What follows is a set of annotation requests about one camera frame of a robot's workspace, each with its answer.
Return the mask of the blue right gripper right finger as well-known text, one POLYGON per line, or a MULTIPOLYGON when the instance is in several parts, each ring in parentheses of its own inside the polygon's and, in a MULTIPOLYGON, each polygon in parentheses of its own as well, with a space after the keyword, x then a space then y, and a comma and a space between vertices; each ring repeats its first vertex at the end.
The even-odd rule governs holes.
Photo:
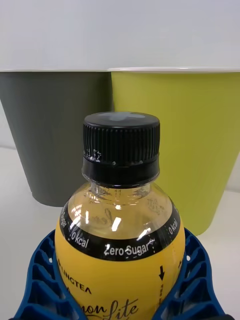
POLYGON ((154 320, 232 320, 214 292, 209 256, 189 230, 178 279, 153 316, 154 320))

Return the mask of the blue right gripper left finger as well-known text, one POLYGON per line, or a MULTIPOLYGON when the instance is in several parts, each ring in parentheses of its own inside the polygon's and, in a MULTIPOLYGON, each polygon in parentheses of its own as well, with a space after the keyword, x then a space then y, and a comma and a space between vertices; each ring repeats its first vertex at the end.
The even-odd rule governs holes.
POLYGON ((30 259, 24 295, 14 320, 87 318, 61 280, 54 238, 53 230, 39 243, 30 259))

